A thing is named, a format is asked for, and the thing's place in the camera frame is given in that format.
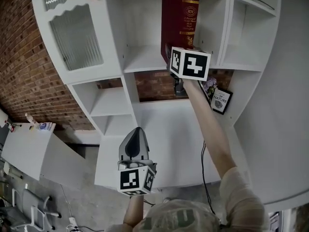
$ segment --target chair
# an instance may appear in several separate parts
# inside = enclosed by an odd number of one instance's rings
[[[18,193],[15,189],[12,189],[13,207],[18,209],[15,203],[15,193]],[[24,216],[17,224],[12,224],[11,229],[16,230],[19,227],[32,226],[38,231],[45,231],[45,222],[47,226],[55,230],[55,227],[50,224],[47,215],[61,218],[61,214],[57,212],[50,212],[47,210],[47,202],[51,201],[52,198],[48,196],[45,200],[39,198],[33,192],[28,189],[23,190],[22,194],[22,207],[20,212]]]

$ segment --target wire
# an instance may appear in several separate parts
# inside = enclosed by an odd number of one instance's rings
[[[204,187],[205,187],[205,190],[206,190],[206,195],[207,195],[207,200],[208,200],[208,204],[211,208],[211,211],[212,213],[216,214],[211,206],[211,197],[208,193],[208,189],[207,189],[207,186],[206,186],[206,182],[205,182],[205,175],[204,175],[204,152],[205,152],[205,148],[206,148],[206,144],[205,144],[205,141],[204,141],[204,144],[203,144],[203,148],[202,148],[202,152],[201,152],[201,161],[202,161],[202,174],[203,174],[203,182],[204,182]]]
[[[147,201],[147,200],[145,200],[145,199],[144,199],[144,203],[150,204],[150,205],[151,205],[151,207],[153,207],[153,206],[155,205],[155,203],[150,203],[150,202],[148,202],[148,201]]]
[[[69,203],[68,200],[67,200],[67,197],[66,197],[66,194],[64,193],[64,189],[63,189],[62,185],[61,185],[61,184],[59,184],[59,185],[61,186],[61,189],[62,189],[62,192],[63,192],[63,196],[64,196],[64,198],[66,199],[66,202],[67,202],[67,204],[68,204],[68,208],[69,208],[69,211],[70,211],[70,215],[71,215],[71,217],[72,217],[72,211],[71,211],[70,203]]]
[[[91,230],[91,231],[93,231],[93,232],[102,232],[102,231],[104,231],[104,230],[93,230],[93,229],[91,229],[91,228],[89,228],[89,227],[87,227],[87,226],[80,226],[80,227],[77,227],[78,229],[79,228],[86,228],[86,229],[89,229],[89,230]]]

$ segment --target white cabinet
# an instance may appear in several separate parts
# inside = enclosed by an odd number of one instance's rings
[[[137,91],[134,73],[166,69],[160,54],[162,0],[32,1],[61,79],[102,135],[100,172],[108,171],[104,166],[111,165],[112,154],[116,160],[123,137],[141,126],[160,169],[173,168],[169,159],[174,169],[180,169],[181,163],[187,166],[183,177],[174,176],[173,185],[202,183],[196,172],[203,139],[190,101],[140,102]],[[234,124],[268,61],[281,0],[262,0],[274,10],[257,0],[199,1],[194,45],[211,53],[210,68],[235,70],[229,85],[233,97],[226,113],[217,117],[228,132],[237,164],[249,176]],[[122,86],[98,89],[96,81],[111,78],[120,78]],[[181,152],[178,158],[173,158],[175,150]],[[210,157],[204,161],[206,182],[219,180]],[[105,179],[108,176],[96,176],[96,183],[112,187],[113,180],[108,184]],[[158,172],[157,186],[167,186],[168,176]]]

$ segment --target book spine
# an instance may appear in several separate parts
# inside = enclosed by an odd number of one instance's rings
[[[179,37],[182,39],[184,48],[193,48],[193,40],[197,25],[198,13],[197,0],[182,0],[182,23]]]

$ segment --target framed picture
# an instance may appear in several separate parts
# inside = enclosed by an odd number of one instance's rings
[[[217,87],[212,96],[211,108],[220,114],[224,114],[232,95],[232,92]]]

